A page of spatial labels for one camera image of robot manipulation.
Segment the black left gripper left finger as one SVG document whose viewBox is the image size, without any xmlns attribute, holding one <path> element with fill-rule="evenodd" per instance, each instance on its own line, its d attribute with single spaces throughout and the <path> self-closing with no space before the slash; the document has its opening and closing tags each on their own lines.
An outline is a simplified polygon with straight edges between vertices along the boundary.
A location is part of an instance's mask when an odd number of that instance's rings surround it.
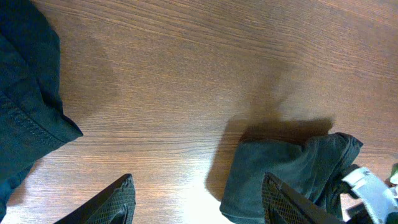
<svg viewBox="0 0 398 224">
<path fill-rule="evenodd" d="M 131 174 L 124 174 L 56 224 L 132 224 L 136 191 Z"/>
</svg>

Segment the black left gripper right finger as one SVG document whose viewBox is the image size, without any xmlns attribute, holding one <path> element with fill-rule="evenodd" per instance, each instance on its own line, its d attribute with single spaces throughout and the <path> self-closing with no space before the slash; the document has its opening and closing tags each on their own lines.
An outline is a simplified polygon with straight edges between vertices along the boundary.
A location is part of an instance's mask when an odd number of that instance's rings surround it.
<svg viewBox="0 0 398 224">
<path fill-rule="evenodd" d="M 262 206 L 267 224 L 341 224 L 341 220 L 318 208 L 274 174 L 266 172 L 262 183 Z"/>
</svg>

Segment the dark green t-shirt white print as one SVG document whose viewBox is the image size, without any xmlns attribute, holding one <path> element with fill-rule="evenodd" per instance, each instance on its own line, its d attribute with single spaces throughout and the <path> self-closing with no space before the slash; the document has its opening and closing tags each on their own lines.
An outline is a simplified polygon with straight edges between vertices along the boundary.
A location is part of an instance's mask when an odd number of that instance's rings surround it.
<svg viewBox="0 0 398 224">
<path fill-rule="evenodd" d="M 246 141 L 238 145 L 220 212 L 233 223 L 264 223 L 262 183 L 270 172 L 316 206 L 342 219 L 341 173 L 362 142 L 345 133 L 310 138 L 304 144 Z"/>
</svg>

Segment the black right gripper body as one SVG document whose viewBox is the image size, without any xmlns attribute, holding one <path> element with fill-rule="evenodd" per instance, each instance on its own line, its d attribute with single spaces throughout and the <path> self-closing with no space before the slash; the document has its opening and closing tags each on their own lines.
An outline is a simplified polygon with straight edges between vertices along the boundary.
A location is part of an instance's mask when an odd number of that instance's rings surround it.
<svg viewBox="0 0 398 224">
<path fill-rule="evenodd" d="M 373 223 L 387 223 L 388 216 L 397 212 L 397 187 L 388 187 L 368 168 L 354 167 L 342 181 L 362 200 Z"/>
</svg>

